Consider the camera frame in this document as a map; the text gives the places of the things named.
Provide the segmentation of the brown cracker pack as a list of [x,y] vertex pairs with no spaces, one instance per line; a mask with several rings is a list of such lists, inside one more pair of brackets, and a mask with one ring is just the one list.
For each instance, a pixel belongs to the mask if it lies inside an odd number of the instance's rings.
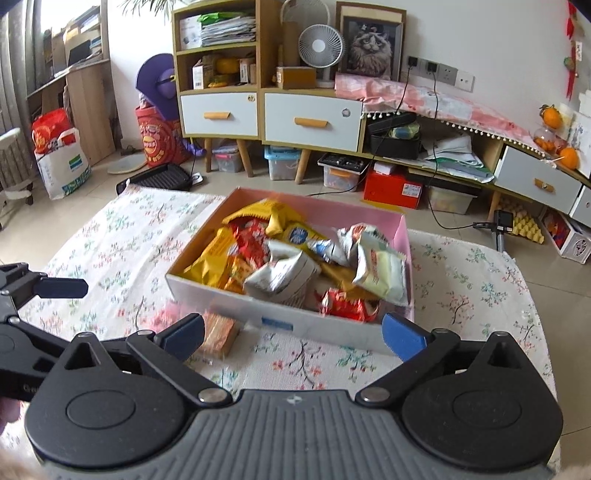
[[228,357],[240,331],[239,323],[235,319],[211,312],[205,312],[202,318],[204,318],[205,335],[197,353],[214,359]]

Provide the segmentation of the cardboard box on cabinet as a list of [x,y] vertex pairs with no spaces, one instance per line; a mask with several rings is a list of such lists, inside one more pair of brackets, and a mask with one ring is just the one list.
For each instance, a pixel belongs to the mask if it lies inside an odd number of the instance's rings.
[[317,71],[311,67],[278,66],[276,86],[283,90],[314,89],[317,87]]

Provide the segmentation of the pink cloth cover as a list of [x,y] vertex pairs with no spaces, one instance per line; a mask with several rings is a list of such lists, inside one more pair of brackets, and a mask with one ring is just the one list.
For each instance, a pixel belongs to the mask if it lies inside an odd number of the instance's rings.
[[411,84],[338,73],[335,75],[335,96],[356,100],[367,114],[414,112],[420,116],[449,122],[500,137],[536,154],[544,152],[528,131],[492,108],[446,93],[439,87]]

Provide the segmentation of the wooden desk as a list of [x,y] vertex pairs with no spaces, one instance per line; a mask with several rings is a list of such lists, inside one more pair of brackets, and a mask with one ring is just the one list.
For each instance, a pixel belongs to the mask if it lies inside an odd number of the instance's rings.
[[95,165],[115,151],[107,3],[43,1],[40,20],[40,78],[27,96],[29,112],[64,109]]

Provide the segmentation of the red white snack packet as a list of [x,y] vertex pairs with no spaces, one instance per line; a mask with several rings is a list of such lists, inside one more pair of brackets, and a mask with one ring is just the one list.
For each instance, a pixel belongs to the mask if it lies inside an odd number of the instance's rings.
[[238,252],[253,270],[259,270],[270,261],[267,244],[267,222],[253,218],[236,218],[228,223],[238,245]]

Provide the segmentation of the black grill pan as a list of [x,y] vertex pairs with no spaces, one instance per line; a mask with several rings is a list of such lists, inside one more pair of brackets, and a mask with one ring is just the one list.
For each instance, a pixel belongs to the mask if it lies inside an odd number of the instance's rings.
[[152,189],[188,191],[192,186],[192,177],[176,164],[163,164],[119,182],[116,186],[116,194],[121,195],[129,185]]

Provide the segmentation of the pink cracker pack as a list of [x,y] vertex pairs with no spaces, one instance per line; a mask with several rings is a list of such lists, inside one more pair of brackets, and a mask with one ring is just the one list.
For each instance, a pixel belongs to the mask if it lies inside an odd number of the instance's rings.
[[164,329],[188,314],[198,313],[204,315],[205,312],[205,307],[188,305],[168,299],[155,310],[152,318],[152,325],[155,330]]

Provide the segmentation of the framed cat picture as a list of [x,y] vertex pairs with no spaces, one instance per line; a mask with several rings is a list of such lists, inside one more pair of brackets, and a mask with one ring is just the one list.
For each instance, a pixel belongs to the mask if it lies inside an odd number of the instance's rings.
[[394,7],[338,1],[335,15],[345,40],[339,73],[399,81],[407,11]]

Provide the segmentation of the small yellow blue packet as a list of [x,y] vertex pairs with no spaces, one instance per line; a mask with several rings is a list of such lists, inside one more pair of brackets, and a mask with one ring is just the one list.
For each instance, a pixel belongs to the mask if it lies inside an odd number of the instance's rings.
[[300,222],[291,222],[280,235],[280,241],[303,251],[310,251],[308,242],[317,240],[325,240],[325,236]]

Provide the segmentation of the pink white cardboard box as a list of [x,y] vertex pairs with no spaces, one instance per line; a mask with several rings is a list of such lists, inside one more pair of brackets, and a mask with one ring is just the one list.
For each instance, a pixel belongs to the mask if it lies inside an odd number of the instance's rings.
[[318,198],[235,189],[166,280],[193,312],[382,354],[414,318],[405,217]]

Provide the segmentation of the yellow egg tray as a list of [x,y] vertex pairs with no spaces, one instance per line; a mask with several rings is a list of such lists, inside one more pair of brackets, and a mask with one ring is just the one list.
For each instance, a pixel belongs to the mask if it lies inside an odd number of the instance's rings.
[[543,244],[544,234],[534,217],[525,206],[509,197],[502,197],[499,208],[513,215],[511,234],[516,237],[525,238],[537,244]]

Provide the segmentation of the purple plush toy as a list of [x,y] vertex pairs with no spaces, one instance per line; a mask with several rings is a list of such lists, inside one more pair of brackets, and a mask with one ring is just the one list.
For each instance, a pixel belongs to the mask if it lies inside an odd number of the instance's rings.
[[[180,122],[175,83],[173,56],[161,53],[148,58],[136,77],[136,90],[140,94],[142,108],[154,106],[165,120]],[[202,157],[206,151],[182,136],[183,145],[191,157]]]

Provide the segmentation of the floral tablecloth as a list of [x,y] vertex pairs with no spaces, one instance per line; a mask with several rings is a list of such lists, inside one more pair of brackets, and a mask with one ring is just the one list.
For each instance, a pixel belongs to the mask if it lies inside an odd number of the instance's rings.
[[[221,198],[133,187],[109,202],[47,264],[49,274],[84,279],[80,300],[35,299],[22,318],[56,336],[84,331],[102,339],[141,328],[159,331],[183,317],[165,276]],[[513,335],[548,385],[555,382],[530,290],[508,255],[446,236],[411,231],[415,319],[469,340]],[[243,388],[356,391],[397,364],[366,348],[245,328],[224,359],[195,356],[191,366],[231,392]]]

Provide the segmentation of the gold snack bar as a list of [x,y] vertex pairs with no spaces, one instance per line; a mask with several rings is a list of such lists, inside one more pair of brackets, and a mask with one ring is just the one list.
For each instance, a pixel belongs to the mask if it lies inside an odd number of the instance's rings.
[[338,287],[349,300],[379,301],[380,298],[353,283],[355,272],[348,267],[321,262],[322,274],[328,277],[335,287]]

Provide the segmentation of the low wooden tv stand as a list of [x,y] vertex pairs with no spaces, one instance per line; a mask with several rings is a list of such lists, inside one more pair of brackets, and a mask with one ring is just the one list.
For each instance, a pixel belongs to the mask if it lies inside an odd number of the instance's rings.
[[[534,201],[560,211],[573,220],[590,225],[590,177],[557,163],[557,155],[541,149],[536,154],[500,137],[418,115],[422,152],[417,160],[376,156],[407,162],[436,175],[479,183],[492,191],[490,211],[504,196]],[[360,150],[370,155],[366,130]]]

